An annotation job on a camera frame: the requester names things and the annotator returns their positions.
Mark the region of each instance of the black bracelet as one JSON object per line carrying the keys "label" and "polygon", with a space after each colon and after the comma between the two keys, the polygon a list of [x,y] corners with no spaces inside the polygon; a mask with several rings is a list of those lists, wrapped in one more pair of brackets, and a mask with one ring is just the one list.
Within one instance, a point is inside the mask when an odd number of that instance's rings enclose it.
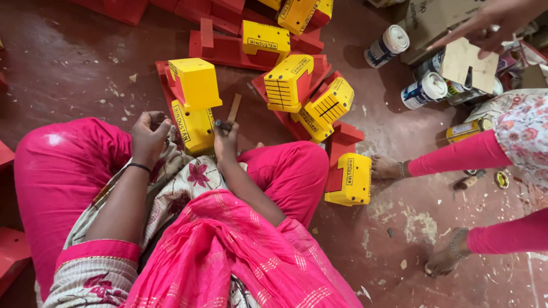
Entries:
{"label": "black bracelet", "polygon": [[133,167],[138,167],[138,168],[141,168],[141,169],[144,169],[146,170],[149,174],[152,173],[152,171],[150,171],[150,169],[147,167],[147,166],[143,166],[143,165],[139,165],[139,164],[134,164],[134,163],[131,163],[128,165],[129,166],[133,166]]}

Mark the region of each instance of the bare foot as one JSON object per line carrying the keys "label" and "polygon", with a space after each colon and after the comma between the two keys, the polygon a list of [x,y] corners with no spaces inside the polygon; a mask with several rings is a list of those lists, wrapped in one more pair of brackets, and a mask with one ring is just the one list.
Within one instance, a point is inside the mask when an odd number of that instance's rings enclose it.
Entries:
{"label": "bare foot", "polygon": [[468,231],[464,228],[454,228],[451,232],[452,240],[441,251],[436,252],[430,256],[430,260],[424,266],[424,271],[432,276],[447,276],[454,269],[456,269],[461,259],[457,258],[455,253],[451,250],[451,243],[455,241],[456,251],[462,256],[468,256],[471,252],[466,245],[466,235]]}
{"label": "bare foot", "polygon": [[371,177],[375,179],[399,179],[399,163],[386,156],[371,156],[373,165],[371,166]]}

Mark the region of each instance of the pink pants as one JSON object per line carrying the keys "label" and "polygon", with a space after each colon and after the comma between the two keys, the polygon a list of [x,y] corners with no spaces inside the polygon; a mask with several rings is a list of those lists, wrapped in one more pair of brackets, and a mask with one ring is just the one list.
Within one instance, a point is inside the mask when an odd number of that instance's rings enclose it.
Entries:
{"label": "pink pants", "polygon": [[[96,118],[52,124],[28,133],[15,153],[19,211],[42,299],[76,220],[130,159],[131,136]],[[308,227],[326,184],[326,152],[308,141],[263,147],[239,161],[287,217]]]}
{"label": "pink pants", "polygon": [[[511,165],[493,130],[474,135],[409,162],[412,176]],[[548,208],[524,218],[470,230],[473,253],[506,254],[548,250]]]}

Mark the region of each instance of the anklet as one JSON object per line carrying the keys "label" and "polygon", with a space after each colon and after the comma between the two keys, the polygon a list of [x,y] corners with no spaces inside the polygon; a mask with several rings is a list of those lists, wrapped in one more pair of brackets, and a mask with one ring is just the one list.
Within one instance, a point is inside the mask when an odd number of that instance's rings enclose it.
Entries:
{"label": "anklet", "polygon": [[403,162],[398,162],[399,165],[399,177],[403,180],[406,178],[405,172],[403,172]]}
{"label": "anklet", "polygon": [[449,246],[451,247],[451,252],[453,253],[453,255],[459,259],[459,260],[463,260],[463,259],[468,259],[468,256],[466,255],[463,255],[461,253],[458,252],[458,250],[456,249],[456,239],[459,237],[459,235],[461,233],[464,233],[464,232],[468,232],[470,229],[468,228],[463,228],[459,231],[459,233],[457,233],[455,235],[455,237],[453,237],[453,239],[451,240],[451,243],[449,244]]}

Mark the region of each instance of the wooden stick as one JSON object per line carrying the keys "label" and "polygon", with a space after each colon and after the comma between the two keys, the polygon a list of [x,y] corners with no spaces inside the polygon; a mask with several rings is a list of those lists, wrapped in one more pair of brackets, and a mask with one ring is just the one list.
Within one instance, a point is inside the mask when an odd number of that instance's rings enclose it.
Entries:
{"label": "wooden stick", "polygon": [[232,107],[230,107],[229,121],[234,121],[236,119],[236,113],[238,112],[239,101],[242,99],[242,96],[236,93],[234,95],[234,101],[232,102]]}

